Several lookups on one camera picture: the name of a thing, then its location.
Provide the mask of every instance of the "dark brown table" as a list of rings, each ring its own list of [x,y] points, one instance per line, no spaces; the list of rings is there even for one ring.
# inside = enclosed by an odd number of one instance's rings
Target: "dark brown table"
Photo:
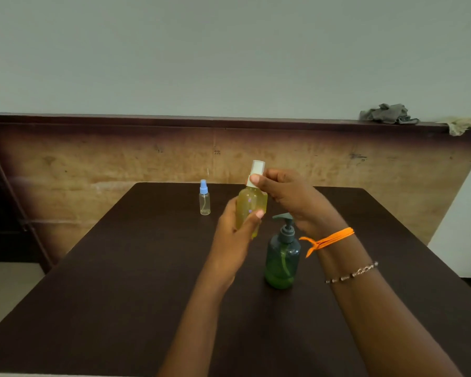
[[[209,251],[218,216],[241,185],[138,183],[0,323],[0,372],[152,376]],[[320,187],[356,230],[398,296],[471,376],[471,289],[362,189]],[[210,374],[363,376],[316,258],[295,285],[263,279],[267,217],[221,308]]]

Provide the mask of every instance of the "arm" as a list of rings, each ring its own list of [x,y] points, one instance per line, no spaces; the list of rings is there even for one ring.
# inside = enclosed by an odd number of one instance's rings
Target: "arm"
[[[157,377],[207,376],[221,300],[246,258],[251,234],[263,215],[263,210],[252,213],[236,231],[236,198],[228,202]]]
[[[251,182],[273,196],[316,240],[347,227],[327,199],[293,171],[270,169],[266,177],[252,175]],[[355,235],[316,253],[327,279],[373,263]],[[370,376],[461,376],[377,269],[331,286]]]

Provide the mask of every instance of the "green pump bottle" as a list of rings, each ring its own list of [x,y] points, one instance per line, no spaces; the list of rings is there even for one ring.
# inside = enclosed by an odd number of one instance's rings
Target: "green pump bottle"
[[[287,289],[293,285],[300,259],[300,244],[295,238],[293,217],[289,213],[272,217],[284,219],[286,224],[269,241],[265,261],[265,280],[276,289]]]

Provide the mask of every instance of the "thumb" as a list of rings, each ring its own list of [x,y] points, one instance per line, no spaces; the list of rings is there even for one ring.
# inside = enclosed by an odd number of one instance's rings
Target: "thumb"
[[[280,185],[278,182],[259,174],[252,174],[250,176],[250,181],[256,185],[258,189],[263,190],[274,198],[280,197],[280,190],[282,185]]]
[[[258,225],[262,222],[261,218],[264,216],[264,214],[265,212],[259,209],[256,212],[248,215],[240,229],[237,231],[237,234],[247,239],[249,242],[251,240],[251,234],[253,234],[253,231],[255,231]]]

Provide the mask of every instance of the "crumpled cloth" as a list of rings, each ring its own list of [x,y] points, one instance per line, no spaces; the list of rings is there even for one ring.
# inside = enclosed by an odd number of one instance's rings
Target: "crumpled cloth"
[[[437,123],[448,124],[448,132],[452,136],[460,136],[471,127],[471,118],[448,117]]]
[[[402,104],[387,103],[379,105],[380,108],[371,108],[368,111],[360,112],[360,120],[373,120],[385,124],[417,124],[419,119],[412,119],[408,114],[408,109]]]

